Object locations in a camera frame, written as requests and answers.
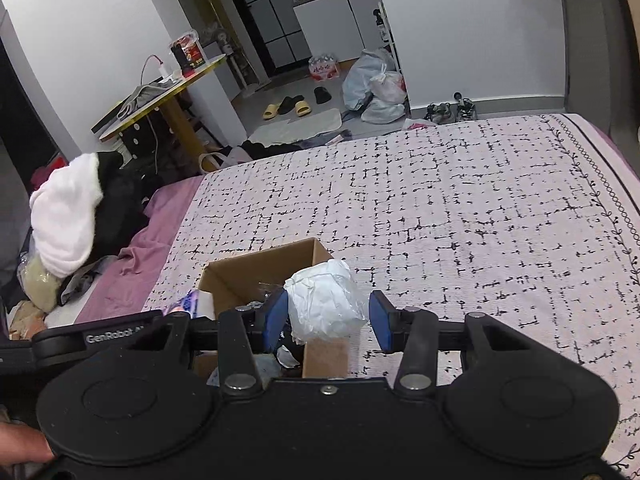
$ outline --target sneaker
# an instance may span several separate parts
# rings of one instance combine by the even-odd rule
[[[450,103],[431,103],[427,106],[427,114],[424,117],[425,121],[431,121],[432,123],[442,124],[451,118],[451,104]]]
[[[453,98],[458,101],[458,110],[456,111],[457,123],[478,120],[476,104],[471,99],[464,99],[460,92],[453,94]]]

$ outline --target pink bedsheet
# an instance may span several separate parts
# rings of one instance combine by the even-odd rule
[[[140,312],[202,179],[195,176],[156,191],[145,208],[149,225],[100,277],[76,323]]]

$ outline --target black slipper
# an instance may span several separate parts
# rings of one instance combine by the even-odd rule
[[[331,94],[324,86],[319,86],[314,90],[316,94],[316,104],[323,105],[331,100]]]
[[[302,97],[302,95],[296,95],[295,97],[286,96],[278,108],[278,115],[288,114],[296,107],[297,102],[304,100],[305,98]]]

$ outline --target crumpled white paper bundle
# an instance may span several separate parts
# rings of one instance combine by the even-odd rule
[[[367,322],[366,297],[344,261],[331,259],[299,270],[284,288],[289,295],[291,335],[298,343],[345,337]]]

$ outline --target metal bolt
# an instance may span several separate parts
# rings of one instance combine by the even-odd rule
[[[325,395],[334,395],[338,393],[338,386],[333,386],[332,384],[325,384],[320,388],[320,393]]]
[[[255,377],[249,374],[232,374],[225,380],[225,386],[232,390],[248,390],[255,384]]]
[[[407,374],[400,378],[400,384],[407,390],[424,390],[431,386],[431,379],[422,374]]]

